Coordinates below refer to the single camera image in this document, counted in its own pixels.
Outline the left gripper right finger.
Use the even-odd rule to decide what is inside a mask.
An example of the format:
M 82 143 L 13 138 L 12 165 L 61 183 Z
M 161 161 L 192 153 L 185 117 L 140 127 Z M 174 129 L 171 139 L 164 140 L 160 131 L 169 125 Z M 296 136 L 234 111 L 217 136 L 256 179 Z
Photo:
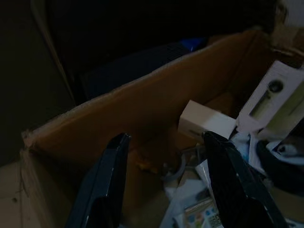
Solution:
M 234 144 L 204 132 L 209 177 L 221 223 L 226 228 L 286 228 L 285 218 L 256 171 Z

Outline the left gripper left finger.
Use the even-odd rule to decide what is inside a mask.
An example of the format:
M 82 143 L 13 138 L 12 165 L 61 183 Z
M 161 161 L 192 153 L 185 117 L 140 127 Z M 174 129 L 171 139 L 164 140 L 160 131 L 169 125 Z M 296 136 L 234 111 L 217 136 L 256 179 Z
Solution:
M 65 226 L 67 228 L 119 228 L 131 136 L 110 140 L 87 172 Z

